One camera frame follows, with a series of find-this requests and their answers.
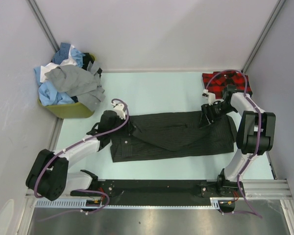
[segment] pile of clothes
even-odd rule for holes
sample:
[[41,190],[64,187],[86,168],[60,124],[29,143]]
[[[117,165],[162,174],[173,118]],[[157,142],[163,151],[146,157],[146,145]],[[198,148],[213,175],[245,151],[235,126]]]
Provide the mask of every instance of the pile of clothes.
[[94,111],[105,99],[98,62],[71,44],[61,43],[51,62],[34,71],[44,106],[80,102]]

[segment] laundry basket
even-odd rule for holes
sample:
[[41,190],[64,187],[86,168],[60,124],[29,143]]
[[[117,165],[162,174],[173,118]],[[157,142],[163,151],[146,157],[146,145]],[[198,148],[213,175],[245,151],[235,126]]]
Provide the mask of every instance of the laundry basket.
[[[93,60],[96,60],[96,57],[93,54],[90,54]],[[85,105],[80,102],[74,104],[59,104],[59,105],[47,105],[43,106],[38,98],[38,104],[41,107],[48,109],[58,118],[89,118],[94,114],[94,111],[90,111]]]

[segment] white wall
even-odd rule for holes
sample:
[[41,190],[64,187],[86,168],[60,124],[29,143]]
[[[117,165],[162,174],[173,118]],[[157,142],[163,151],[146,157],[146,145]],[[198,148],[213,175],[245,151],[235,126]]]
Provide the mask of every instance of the white wall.
[[55,117],[37,105],[33,67],[53,55],[25,0],[0,1],[0,209],[14,199],[12,234],[25,179],[48,146]]
[[277,0],[37,0],[104,71],[241,69]]
[[294,0],[288,0],[247,71],[254,99],[276,114],[271,159],[294,197]]

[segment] stainless steel surface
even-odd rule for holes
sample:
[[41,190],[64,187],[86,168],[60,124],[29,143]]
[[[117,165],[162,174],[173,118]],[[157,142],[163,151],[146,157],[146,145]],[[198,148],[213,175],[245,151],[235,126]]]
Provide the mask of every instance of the stainless steel surface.
[[[217,210],[102,210],[84,215],[72,212],[45,222],[39,219],[62,209],[35,209],[28,235],[289,235],[279,200],[253,201],[264,217],[224,215]],[[237,204],[246,210],[245,202]]]
[[255,47],[253,48],[253,50],[251,51],[247,61],[245,62],[243,68],[242,68],[242,71],[243,72],[246,72],[249,65],[251,64],[251,62],[253,61],[253,59],[255,58],[255,55],[257,54],[261,44],[263,43],[264,39],[266,38],[269,30],[271,29],[275,19],[278,17],[284,3],[285,3],[286,0],[279,0],[278,3],[276,4],[274,10],[272,11],[272,14],[270,15],[267,23],[266,23],[266,26],[264,27],[263,31],[261,32],[257,42],[256,42],[256,45]]

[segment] red plaid shirt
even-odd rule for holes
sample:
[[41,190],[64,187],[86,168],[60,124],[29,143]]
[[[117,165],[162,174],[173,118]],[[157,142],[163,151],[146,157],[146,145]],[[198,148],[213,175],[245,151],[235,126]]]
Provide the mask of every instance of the red plaid shirt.
[[[203,73],[202,80],[204,82],[205,88],[209,82],[209,80],[218,72],[213,73]],[[249,86],[248,76],[247,78],[247,93],[250,96],[253,94],[251,88]],[[215,77],[214,80],[211,81],[208,87],[208,91],[216,94],[216,99],[222,99],[222,91],[227,85],[235,85],[238,90],[244,90],[245,88],[245,79],[240,73],[236,73],[235,71],[227,71],[222,72],[219,76]]]

